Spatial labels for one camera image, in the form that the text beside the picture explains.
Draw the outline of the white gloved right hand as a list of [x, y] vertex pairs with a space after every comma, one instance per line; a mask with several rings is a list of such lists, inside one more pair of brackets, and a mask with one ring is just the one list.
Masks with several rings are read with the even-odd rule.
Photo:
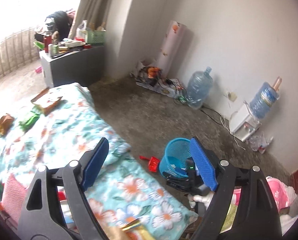
[[202, 203], [206, 209], [208, 209], [212, 198], [213, 198], [214, 192], [209, 192], [207, 195], [205, 196], [201, 196], [201, 195], [191, 195], [188, 194], [187, 198], [189, 201], [189, 205], [191, 208], [194, 208], [198, 203]]

